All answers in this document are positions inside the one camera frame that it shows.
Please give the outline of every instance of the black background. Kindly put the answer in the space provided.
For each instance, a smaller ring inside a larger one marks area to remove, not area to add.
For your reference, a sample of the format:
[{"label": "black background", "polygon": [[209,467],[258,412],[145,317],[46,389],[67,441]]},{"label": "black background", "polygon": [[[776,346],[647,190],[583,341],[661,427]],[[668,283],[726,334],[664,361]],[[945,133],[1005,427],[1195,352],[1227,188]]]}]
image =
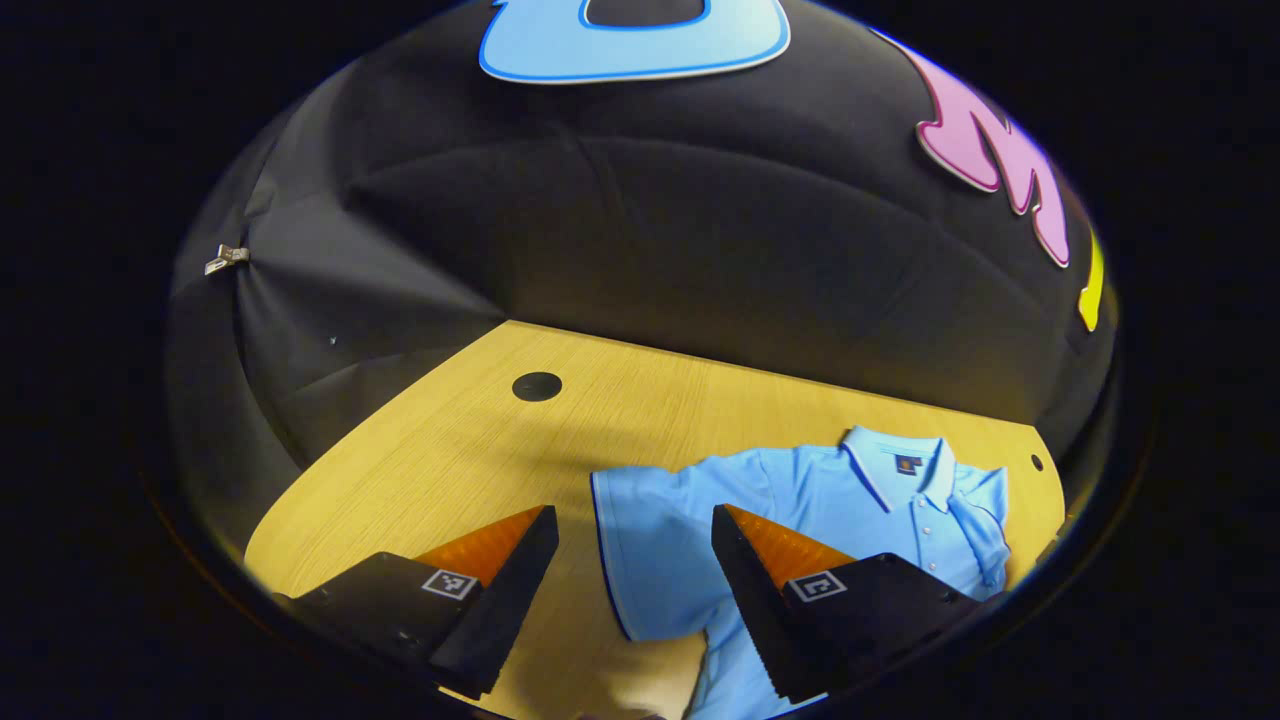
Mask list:
[{"label": "black background", "polygon": [[[12,465],[4,514],[18,607],[0,683],[15,716],[430,716],[308,665],[212,591],[131,457],[165,438],[120,407],[146,407],[157,384],[172,252],[221,169],[292,100],[434,9],[5,9],[10,416],[31,454]],[[1251,173],[1274,124],[1260,94],[1270,24],[1167,5],[851,12],[982,87],[1055,158],[1106,233],[1124,322],[1164,360],[1143,369],[1155,456],[1110,543],[1015,638],[897,716],[1272,716],[1275,432],[1258,348],[1275,252],[1249,217],[1275,186]]]}]

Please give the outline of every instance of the black hole in table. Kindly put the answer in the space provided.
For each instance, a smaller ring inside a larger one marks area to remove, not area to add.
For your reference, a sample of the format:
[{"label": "black hole in table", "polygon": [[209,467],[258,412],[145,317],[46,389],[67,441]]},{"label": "black hole in table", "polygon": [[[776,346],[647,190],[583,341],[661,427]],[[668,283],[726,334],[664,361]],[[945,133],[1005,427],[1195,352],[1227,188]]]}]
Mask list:
[{"label": "black hole in table", "polygon": [[527,402],[541,402],[559,395],[562,387],[561,379],[552,373],[529,373],[516,378],[511,392]]}]

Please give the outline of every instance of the metal clip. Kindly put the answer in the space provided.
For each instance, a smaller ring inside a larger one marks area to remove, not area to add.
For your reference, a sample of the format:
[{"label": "metal clip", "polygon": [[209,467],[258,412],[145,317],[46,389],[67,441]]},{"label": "metal clip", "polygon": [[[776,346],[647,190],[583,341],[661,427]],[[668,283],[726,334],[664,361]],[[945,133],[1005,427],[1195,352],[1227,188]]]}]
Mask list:
[{"label": "metal clip", "polygon": [[218,258],[205,263],[205,274],[211,275],[237,263],[248,263],[248,247],[227,247],[225,245],[219,245]]}]

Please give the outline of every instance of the wood grain surface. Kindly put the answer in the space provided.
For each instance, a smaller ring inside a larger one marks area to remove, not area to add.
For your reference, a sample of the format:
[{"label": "wood grain surface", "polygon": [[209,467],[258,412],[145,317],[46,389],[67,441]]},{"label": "wood grain surface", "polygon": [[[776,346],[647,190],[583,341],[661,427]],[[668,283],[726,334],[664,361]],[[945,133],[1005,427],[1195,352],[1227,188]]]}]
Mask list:
[{"label": "wood grain surface", "polygon": [[[518,400],[512,383],[532,372],[554,373],[563,389],[541,402]],[[259,524],[246,564],[268,589],[297,596],[375,551],[415,557],[513,512],[554,505],[559,548],[494,692],[479,706],[521,720],[580,712],[676,720],[705,641],[623,638],[604,589],[590,473],[678,470],[753,447],[836,445],[855,424],[945,437],[963,464],[1009,468],[1010,585],[1062,521],[1057,471],[1029,425],[507,322],[303,473]]]}]

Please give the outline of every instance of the blue foam letter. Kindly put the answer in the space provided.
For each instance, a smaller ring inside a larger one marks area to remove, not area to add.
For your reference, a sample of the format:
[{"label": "blue foam letter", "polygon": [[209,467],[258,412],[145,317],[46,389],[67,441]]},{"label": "blue foam letter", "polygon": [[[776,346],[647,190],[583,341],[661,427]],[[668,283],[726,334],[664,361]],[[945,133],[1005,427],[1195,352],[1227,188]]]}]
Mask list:
[{"label": "blue foam letter", "polygon": [[652,27],[591,24],[588,3],[497,0],[480,67],[526,83],[658,79],[759,65],[791,42],[778,0],[703,0],[701,15]]}]

